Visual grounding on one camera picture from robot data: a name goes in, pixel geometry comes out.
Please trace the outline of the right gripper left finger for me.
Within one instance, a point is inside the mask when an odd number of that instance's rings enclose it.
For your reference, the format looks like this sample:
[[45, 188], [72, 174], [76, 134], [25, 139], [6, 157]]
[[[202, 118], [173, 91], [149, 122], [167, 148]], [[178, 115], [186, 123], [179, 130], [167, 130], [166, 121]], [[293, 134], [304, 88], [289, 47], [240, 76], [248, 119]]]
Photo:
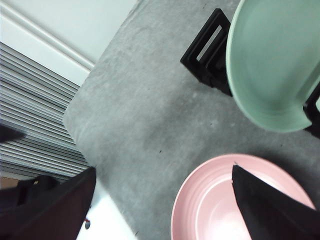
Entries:
[[0, 191], [2, 240], [75, 240], [90, 209], [96, 169], [59, 182], [54, 177], [19, 181]]

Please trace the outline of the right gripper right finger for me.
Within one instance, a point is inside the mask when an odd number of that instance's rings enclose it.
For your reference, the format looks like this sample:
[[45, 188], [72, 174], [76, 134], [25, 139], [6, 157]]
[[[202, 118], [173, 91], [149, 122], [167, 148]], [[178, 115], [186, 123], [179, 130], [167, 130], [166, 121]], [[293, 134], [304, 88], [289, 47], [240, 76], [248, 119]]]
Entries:
[[253, 240], [318, 240], [320, 212], [277, 190], [239, 165], [232, 167], [237, 206]]

